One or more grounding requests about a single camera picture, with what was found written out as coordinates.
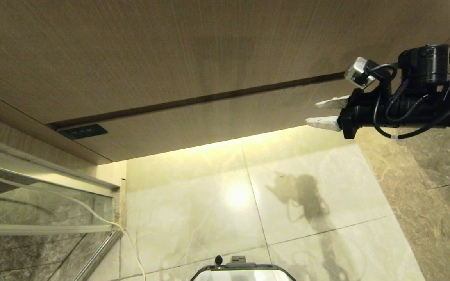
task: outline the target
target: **black knob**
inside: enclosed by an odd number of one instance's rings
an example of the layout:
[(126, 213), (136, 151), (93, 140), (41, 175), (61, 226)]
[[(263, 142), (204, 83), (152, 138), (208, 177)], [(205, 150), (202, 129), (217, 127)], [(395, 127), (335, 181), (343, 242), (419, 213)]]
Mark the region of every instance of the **black knob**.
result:
[(221, 265), (221, 263), (223, 263), (223, 258), (220, 255), (216, 256), (216, 258), (214, 258), (214, 263), (216, 263), (216, 265)]

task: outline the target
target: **wooden cabinet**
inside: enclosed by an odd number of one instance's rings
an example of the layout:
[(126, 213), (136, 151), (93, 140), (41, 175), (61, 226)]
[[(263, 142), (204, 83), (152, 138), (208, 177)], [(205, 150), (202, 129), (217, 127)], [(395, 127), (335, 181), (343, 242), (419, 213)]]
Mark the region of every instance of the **wooden cabinet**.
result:
[(308, 117), (337, 115), (314, 104), (351, 91), (340, 80), (142, 114), (100, 122), (109, 133), (77, 142), (114, 161), (136, 158), (302, 126)]
[[(336, 73), (357, 56), (394, 62), (402, 50), (449, 39), (450, 1), (3, 0), (0, 101), (16, 115), (50, 124)], [(122, 160), (278, 130), (315, 115), (308, 101), (334, 96), (315, 92), (293, 89), (100, 122), (109, 135), (77, 142)], [(302, 118), (282, 112), (300, 109), (291, 102), (304, 104)]]

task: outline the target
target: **white cable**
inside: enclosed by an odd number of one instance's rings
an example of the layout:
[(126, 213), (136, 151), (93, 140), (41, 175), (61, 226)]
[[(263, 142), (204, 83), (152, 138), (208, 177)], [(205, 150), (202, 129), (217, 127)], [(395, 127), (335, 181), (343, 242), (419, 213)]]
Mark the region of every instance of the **white cable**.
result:
[(72, 198), (72, 197), (69, 197), (69, 196), (67, 196), (67, 195), (63, 195), (63, 194), (60, 194), (60, 193), (58, 193), (58, 192), (53, 192), (53, 191), (50, 191), (50, 190), (44, 190), (43, 188), (40, 188), (40, 187), (31, 187), (31, 186), (29, 186), (29, 185), (23, 185), (23, 184), (21, 184), (21, 183), (15, 183), (14, 181), (6, 180), (6, 179), (4, 179), (4, 178), (0, 178), (0, 182), (1, 182), (1, 183), (6, 183), (7, 185), (13, 185), (14, 187), (22, 187), (22, 188), (24, 188), (24, 189), (37, 190), (37, 191), (40, 191), (40, 192), (47, 192), (47, 193), (55, 194), (55, 195), (58, 195), (58, 196), (62, 196), (62, 197), (64, 197), (64, 198), (66, 198), (66, 199), (69, 199), (69, 200), (71, 200), (71, 201), (73, 201), (73, 202), (75, 202), (75, 203), (77, 203), (77, 204), (83, 206), (86, 210), (88, 210), (88, 212), (90, 212), (92, 215), (94, 215), (97, 219), (100, 219), (101, 221), (104, 221), (104, 222), (106, 222), (106, 223), (108, 223), (108, 224), (112, 224), (113, 226), (116, 226), (117, 228), (119, 228), (119, 229), (123, 232), (123, 234), (126, 235), (126, 238), (128, 239), (128, 242), (130, 243), (130, 247), (131, 247), (131, 249), (133, 250), (133, 253), (135, 254), (136, 261), (138, 262), (138, 266), (140, 267), (141, 272), (143, 273), (143, 281), (146, 281), (145, 270), (143, 269), (143, 266), (141, 265), (140, 259), (139, 259), (139, 257), (138, 257), (138, 251), (137, 251), (136, 248), (133, 246), (133, 242), (132, 242), (132, 240), (131, 240), (130, 235), (125, 231), (125, 229), (124, 229), (122, 226), (120, 226), (119, 224), (116, 224), (115, 222), (110, 222), (110, 221), (104, 219), (103, 217), (100, 217), (100, 215), (97, 214), (97, 213), (96, 213), (92, 208), (90, 208), (88, 205), (86, 205), (86, 204), (83, 203), (82, 201), (79, 201), (79, 200), (74, 199), (74, 198)]

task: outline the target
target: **robotic arm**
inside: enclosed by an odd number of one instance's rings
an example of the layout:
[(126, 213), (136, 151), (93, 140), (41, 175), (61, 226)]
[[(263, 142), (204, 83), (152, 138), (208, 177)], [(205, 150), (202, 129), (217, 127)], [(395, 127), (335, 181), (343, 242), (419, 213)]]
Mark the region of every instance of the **robotic arm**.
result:
[[(406, 50), (397, 64), (382, 64), (357, 58), (345, 78), (357, 86), (350, 96), (318, 103), (317, 107), (341, 108), (339, 117), (307, 119), (309, 126), (342, 130), (345, 139), (353, 139), (363, 126), (373, 126), (392, 139), (414, 137), (430, 128), (450, 128), (449, 46), (427, 45)], [(401, 83), (394, 94), (391, 81), (397, 70)], [(375, 80), (379, 85), (371, 92), (364, 89)], [(404, 135), (391, 135), (388, 128), (418, 128)]]

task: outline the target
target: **black cable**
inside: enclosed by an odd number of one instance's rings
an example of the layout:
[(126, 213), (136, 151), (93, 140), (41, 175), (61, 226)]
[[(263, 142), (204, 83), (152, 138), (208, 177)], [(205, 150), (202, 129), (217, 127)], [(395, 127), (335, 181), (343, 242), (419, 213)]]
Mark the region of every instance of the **black cable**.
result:
[(400, 122), (400, 121), (406, 119), (409, 115), (411, 115), (411, 113), (414, 112), (414, 110), (416, 110), (416, 107), (417, 107), (420, 103), (422, 103), (426, 98), (428, 98), (428, 96), (430, 96), (430, 94), (425, 94), (424, 96), (422, 96), (422, 97), (421, 97), (418, 101), (416, 101), (416, 102), (411, 106), (411, 108), (409, 108), (409, 110), (408, 110), (404, 115), (402, 115), (401, 117), (399, 117), (399, 118), (397, 118), (397, 119), (392, 119), (392, 118), (390, 118), (390, 117), (388, 116), (388, 111), (387, 111), (387, 112), (386, 112), (386, 118), (388, 118), (388, 120), (394, 121), (394, 122)]
[(395, 78), (395, 76), (397, 76), (397, 66), (395, 64), (381, 64), (379, 66), (376, 66), (372, 69), (365, 71), (365, 73), (368, 75), (371, 75), (372, 73), (374, 73), (380, 69), (384, 69), (384, 68), (391, 69), (391, 77), (390, 77), (389, 81), (392, 81)]
[(402, 94), (402, 92), (404, 92), (405, 88), (407, 87), (407, 84), (409, 84), (409, 80), (408, 79), (402, 81), (402, 83), (398, 87), (397, 91), (395, 91), (395, 94), (393, 94), (393, 96), (391, 96), (389, 101), (388, 101), (388, 105), (386, 106), (386, 110), (385, 110), (384, 113), (385, 113), (386, 118), (388, 120), (390, 120), (390, 121), (395, 121), (395, 122), (401, 121), (402, 119), (407, 117), (412, 112), (411, 110), (407, 111), (406, 114), (404, 114), (399, 119), (392, 119), (389, 116), (389, 111), (390, 111), (391, 106), (398, 100), (398, 98), (400, 98), (400, 95)]
[[(381, 100), (381, 95), (378, 95), (378, 98), (376, 99), (375, 110), (373, 113), (373, 125), (375, 126), (375, 129), (378, 131), (378, 133), (391, 139), (391, 135), (389, 133), (386, 133), (385, 131), (383, 131), (377, 125), (376, 116), (377, 116), (377, 110), (378, 110), (378, 105), (380, 104), (380, 100)], [(430, 123), (426, 124), (425, 126), (419, 128), (418, 130), (412, 131), (410, 133), (405, 133), (403, 135), (397, 135), (396, 138), (397, 139), (407, 139), (409, 137), (415, 137), (416, 135), (419, 135), (420, 133), (424, 133), (427, 130), (437, 126), (440, 122), (442, 122), (444, 119), (446, 119), (449, 115), (450, 115), (450, 109), (447, 110), (446, 112), (444, 112), (441, 116), (437, 117), (435, 120), (433, 120)]]

